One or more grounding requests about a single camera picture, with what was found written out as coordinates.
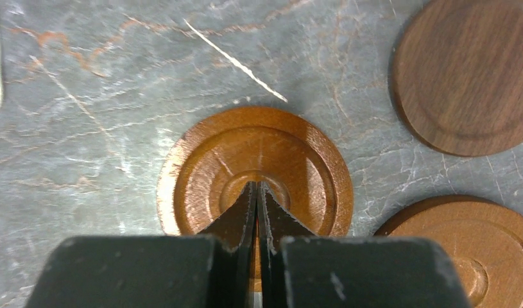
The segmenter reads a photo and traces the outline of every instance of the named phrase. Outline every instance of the wooden coaster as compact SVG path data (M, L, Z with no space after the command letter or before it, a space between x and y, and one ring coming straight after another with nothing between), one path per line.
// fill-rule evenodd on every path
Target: wooden coaster
M474 157L523 142L523 1L433 0L393 63L395 105L428 146Z
M471 196L413 204L375 235L427 237L450 255L475 307L523 307L523 217Z
M249 181L268 182L277 201L313 232L348 233L352 181L338 149L307 121L266 107L208 117L171 148L157 186L163 231L196 234L229 208ZM260 291L259 251L254 254Z

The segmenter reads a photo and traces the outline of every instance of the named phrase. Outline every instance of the wooden lid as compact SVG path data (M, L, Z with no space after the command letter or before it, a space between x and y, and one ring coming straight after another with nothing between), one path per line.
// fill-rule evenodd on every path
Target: wooden lid
M523 1L433 0L393 63L396 109L436 150L489 155L523 142Z
M307 121L266 107L208 117L171 148L157 186L163 231L196 234L249 181L268 182L277 201L313 232L348 233L352 181L338 149ZM259 261L255 277L260 291Z
M523 217L471 196L413 204L375 235L427 237L450 255L475 307L523 307Z

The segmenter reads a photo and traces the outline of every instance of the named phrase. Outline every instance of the marble surface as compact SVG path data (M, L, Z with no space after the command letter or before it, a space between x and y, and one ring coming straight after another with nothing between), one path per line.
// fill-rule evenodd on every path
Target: marble surface
M66 237L162 234L155 186L169 148L195 122L241 105L294 112L337 144L354 183L351 236L441 194L523 215L523 144L442 155L393 110L393 46L422 2L0 1L0 307L25 303Z

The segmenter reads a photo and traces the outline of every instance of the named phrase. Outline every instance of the wood grain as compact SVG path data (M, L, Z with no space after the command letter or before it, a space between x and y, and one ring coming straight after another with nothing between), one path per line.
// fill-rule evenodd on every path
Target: wood grain
M434 0L393 63L395 106L424 143L474 157L523 142L523 1Z
M418 236L450 255L475 307L523 307L523 217L471 196L415 203L375 235Z
M268 182L277 201L313 232L348 233L352 181L338 149L307 121L266 107L213 115L176 142L157 187L163 230L198 233L235 202L249 181ZM257 245L254 257L259 260ZM261 290L259 261L255 278Z

